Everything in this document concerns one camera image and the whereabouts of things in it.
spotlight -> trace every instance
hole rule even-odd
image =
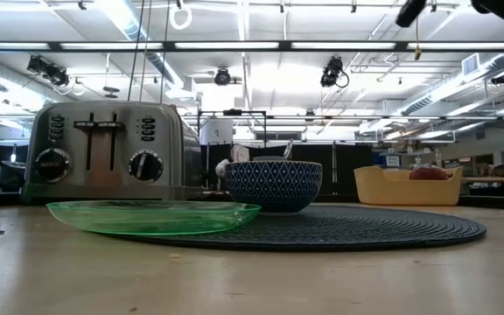
[[[494,85],[504,84],[504,74],[502,76],[498,76],[497,78],[492,78],[491,83]]]
[[[217,70],[214,82],[218,86],[228,85],[231,82],[231,75],[228,73],[228,69],[225,67],[220,67],[219,70]]]
[[[314,116],[314,110],[312,109],[307,109],[306,110],[306,114],[304,114],[305,116]],[[311,122],[314,122],[314,119],[304,119],[305,122],[307,123],[311,123]]]
[[[345,76],[347,78],[347,84],[340,86],[337,84],[340,76]],[[349,85],[349,76],[345,71],[343,71],[343,62],[341,57],[332,56],[328,64],[324,68],[324,73],[322,73],[322,79],[320,79],[320,85],[324,88],[329,88],[332,86],[337,86],[338,88],[346,88]]]
[[[36,75],[42,75],[42,78],[49,80],[57,87],[65,87],[69,84],[67,69],[59,68],[54,64],[48,63],[40,56],[31,56],[26,70]]]

stainless steel toaster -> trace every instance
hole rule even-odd
[[[21,196],[188,200],[202,194],[200,160],[197,134],[167,105],[55,103],[34,119]]]

desk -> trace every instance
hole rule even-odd
[[[486,177],[486,178],[462,178],[462,183],[503,183],[504,178],[494,178],[494,177]]]
[[[487,237],[384,252],[221,251],[108,238],[43,207],[3,207],[0,315],[504,314],[504,211],[424,210],[485,223]]]

green glass plate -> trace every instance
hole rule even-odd
[[[259,206],[236,202],[94,200],[46,205],[56,219],[90,232],[120,235],[190,235],[238,228]]]

round placemat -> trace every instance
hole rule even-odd
[[[486,227],[451,215],[351,206],[309,206],[294,216],[257,216],[227,232],[121,236],[206,249],[330,251],[428,248],[479,239]]]

